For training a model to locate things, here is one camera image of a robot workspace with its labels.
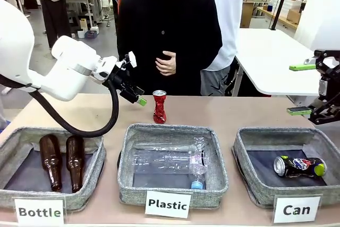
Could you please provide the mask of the wooden workbench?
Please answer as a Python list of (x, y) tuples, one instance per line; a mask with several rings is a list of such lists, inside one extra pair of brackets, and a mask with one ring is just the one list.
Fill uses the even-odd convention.
[[(262, 12), (265, 16), (269, 16), (272, 21), (276, 17), (273, 12), (268, 12), (267, 10), (264, 10), (262, 7), (256, 7), (256, 10)], [(287, 20), (283, 16), (278, 17), (278, 22), (284, 24), (285, 26), (287, 26), (288, 28), (291, 28), (293, 30), (296, 30), (298, 28), (298, 25), (296, 23), (292, 23), (291, 21)]]

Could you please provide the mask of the white Bottle label sign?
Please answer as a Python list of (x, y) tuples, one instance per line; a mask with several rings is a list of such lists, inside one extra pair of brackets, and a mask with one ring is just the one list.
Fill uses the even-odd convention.
[(50, 199), (14, 199), (19, 227), (63, 227), (64, 202)]

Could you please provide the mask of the grey fabric basket labelled Can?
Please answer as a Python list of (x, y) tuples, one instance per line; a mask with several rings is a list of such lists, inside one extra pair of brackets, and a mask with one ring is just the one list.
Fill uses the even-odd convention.
[[(322, 204), (340, 203), (340, 149), (320, 130), (312, 128), (241, 128), (232, 147), (235, 161), (252, 201), (272, 208), (279, 196), (321, 195)], [(277, 156), (321, 158), (324, 176), (293, 178), (277, 175)]]

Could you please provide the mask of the white Plastic label sign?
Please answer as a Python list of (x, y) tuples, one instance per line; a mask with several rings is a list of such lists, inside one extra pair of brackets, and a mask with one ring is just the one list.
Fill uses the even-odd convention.
[(188, 218), (191, 194), (147, 191), (145, 214), (171, 218)]

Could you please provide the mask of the small bottle with blue cap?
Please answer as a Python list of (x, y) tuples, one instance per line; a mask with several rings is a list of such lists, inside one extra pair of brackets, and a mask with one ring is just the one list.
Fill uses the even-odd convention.
[(205, 188), (205, 173), (207, 165), (202, 156), (193, 155), (189, 159), (189, 174), (192, 180), (191, 189), (203, 190)]

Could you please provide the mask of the crushed black soda can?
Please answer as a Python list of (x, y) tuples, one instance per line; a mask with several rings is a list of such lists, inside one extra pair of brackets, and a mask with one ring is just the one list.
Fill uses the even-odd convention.
[(281, 177), (307, 176), (311, 178), (322, 177), (327, 172), (327, 165), (321, 158), (292, 158), (277, 156), (273, 162), (273, 168)]

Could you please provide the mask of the grey fabric basket labelled Plastic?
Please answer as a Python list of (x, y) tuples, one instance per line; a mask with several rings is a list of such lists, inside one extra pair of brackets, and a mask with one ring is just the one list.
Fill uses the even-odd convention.
[[(210, 148), (210, 165), (205, 173), (205, 188), (191, 189), (189, 174), (140, 174), (130, 163), (130, 150), (136, 145), (184, 143), (190, 137), (203, 137)], [(120, 200), (130, 205), (145, 205), (147, 191), (191, 194), (190, 208), (215, 209), (228, 189), (222, 151), (213, 129), (188, 125), (132, 124), (126, 130), (118, 164)]]

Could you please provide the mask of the black stand pole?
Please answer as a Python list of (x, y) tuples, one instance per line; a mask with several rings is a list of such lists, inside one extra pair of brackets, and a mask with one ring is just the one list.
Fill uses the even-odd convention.
[(283, 7), (283, 4), (284, 4), (284, 0), (279, 0), (279, 5), (277, 6), (277, 12), (275, 14), (275, 18), (274, 18), (274, 21), (270, 27), (270, 30), (272, 31), (275, 31), (276, 30), (276, 24), (278, 22), (278, 19), (279, 19), (279, 15), (281, 13), (281, 10), (282, 10), (282, 7)]

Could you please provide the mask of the person in black coat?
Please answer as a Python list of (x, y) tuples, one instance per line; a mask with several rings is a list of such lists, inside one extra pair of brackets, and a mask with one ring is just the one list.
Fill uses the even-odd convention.
[[(199, 96), (202, 70), (222, 47), (215, 0), (121, 0), (117, 49), (132, 51), (137, 67), (132, 80), (147, 95), (163, 90), (172, 96)], [(176, 53), (176, 73), (160, 74), (156, 58)]]

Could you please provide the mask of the white Can label sign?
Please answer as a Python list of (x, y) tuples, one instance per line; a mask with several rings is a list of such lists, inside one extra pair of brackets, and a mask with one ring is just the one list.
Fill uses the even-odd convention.
[(275, 202), (273, 223), (313, 222), (320, 202), (321, 196), (278, 197)]

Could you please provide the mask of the brown glass beer bottle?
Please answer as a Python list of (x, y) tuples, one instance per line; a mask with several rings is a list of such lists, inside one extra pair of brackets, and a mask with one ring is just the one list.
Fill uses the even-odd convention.
[(82, 188), (84, 165), (85, 149), (83, 138), (75, 135), (68, 137), (66, 140), (66, 168), (70, 173), (73, 193)]
[(46, 171), (53, 192), (62, 190), (62, 155), (58, 138), (47, 134), (39, 140), (41, 165)]

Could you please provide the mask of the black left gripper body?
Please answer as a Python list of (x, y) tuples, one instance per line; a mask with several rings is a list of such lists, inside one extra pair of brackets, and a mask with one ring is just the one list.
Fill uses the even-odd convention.
[(122, 97), (134, 97), (133, 83), (128, 70), (129, 66), (130, 60), (128, 58), (117, 62), (108, 78), (115, 88), (121, 92)]

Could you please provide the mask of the small cardboard box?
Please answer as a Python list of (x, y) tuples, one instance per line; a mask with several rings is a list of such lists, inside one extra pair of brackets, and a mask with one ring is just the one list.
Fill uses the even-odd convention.
[(287, 14), (287, 21), (295, 24), (299, 24), (301, 18), (301, 13), (299, 9), (289, 9)]

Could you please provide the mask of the brown wooden cabinet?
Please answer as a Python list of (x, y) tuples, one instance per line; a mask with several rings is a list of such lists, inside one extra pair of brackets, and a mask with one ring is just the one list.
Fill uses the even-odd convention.
[(254, 2), (243, 2), (240, 28), (249, 28), (253, 13), (256, 11)]

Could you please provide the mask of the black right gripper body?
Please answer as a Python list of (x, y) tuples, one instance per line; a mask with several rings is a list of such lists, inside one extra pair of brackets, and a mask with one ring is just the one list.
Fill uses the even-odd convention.
[(319, 63), (318, 72), (321, 74), (319, 100), (330, 105), (340, 106), (340, 64), (330, 68), (324, 63)]

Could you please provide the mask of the person in grey top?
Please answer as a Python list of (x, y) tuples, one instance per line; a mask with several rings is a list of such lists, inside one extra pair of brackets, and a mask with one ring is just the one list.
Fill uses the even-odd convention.
[(40, 0), (49, 48), (61, 36), (71, 36), (66, 0)]

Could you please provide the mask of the grey fabric basket labelled Bottle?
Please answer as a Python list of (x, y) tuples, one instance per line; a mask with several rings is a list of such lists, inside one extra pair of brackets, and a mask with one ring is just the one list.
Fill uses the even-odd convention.
[(55, 135), (62, 159), (66, 159), (65, 143), (70, 133), (59, 128), (21, 127), (0, 139), (0, 208), (13, 208), (16, 198), (64, 199), (68, 211), (82, 210), (92, 195), (104, 168), (106, 149), (103, 137), (84, 139), (85, 165), (83, 186), (73, 193), (70, 173), (62, 166), (62, 190), (53, 192), (40, 159), (39, 140)]

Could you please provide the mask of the person's left hand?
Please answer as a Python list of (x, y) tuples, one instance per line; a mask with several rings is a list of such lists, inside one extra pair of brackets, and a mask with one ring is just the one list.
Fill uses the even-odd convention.
[(163, 51), (163, 54), (170, 57), (169, 60), (162, 60), (160, 58), (156, 58), (156, 68), (160, 72), (160, 74), (164, 76), (174, 75), (176, 73), (176, 53)]

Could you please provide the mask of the crushed red soda can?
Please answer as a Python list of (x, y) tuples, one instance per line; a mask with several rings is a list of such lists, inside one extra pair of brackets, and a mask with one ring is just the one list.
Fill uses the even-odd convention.
[(166, 99), (166, 92), (163, 90), (156, 90), (152, 93), (155, 100), (155, 111), (153, 120), (157, 124), (164, 124), (166, 122), (166, 113), (164, 110), (164, 102)]

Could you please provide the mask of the large white table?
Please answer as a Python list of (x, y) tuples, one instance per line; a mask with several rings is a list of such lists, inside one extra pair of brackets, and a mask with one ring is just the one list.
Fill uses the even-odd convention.
[(313, 51), (284, 32), (241, 28), (237, 50), (236, 59), (257, 91), (266, 95), (319, 95), (318, 71), (289, 69), (313, 57)]

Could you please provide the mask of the large clear plastic bottle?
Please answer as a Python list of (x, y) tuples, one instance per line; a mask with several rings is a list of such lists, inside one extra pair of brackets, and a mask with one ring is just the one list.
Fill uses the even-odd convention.
[(130, 163), (140, 174), (204, 174), (210, 165), (210, 148), (203, 137), (184, 143), (136, 145)]

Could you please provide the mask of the stacked clear plastic containers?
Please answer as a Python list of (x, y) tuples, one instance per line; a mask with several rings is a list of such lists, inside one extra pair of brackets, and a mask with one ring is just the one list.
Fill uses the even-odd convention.
[(280, 11), (280, 16), (286, 18), (290, 9), (299, 10), (302, 2), (302, 0), (284, 0), (282, 9)]

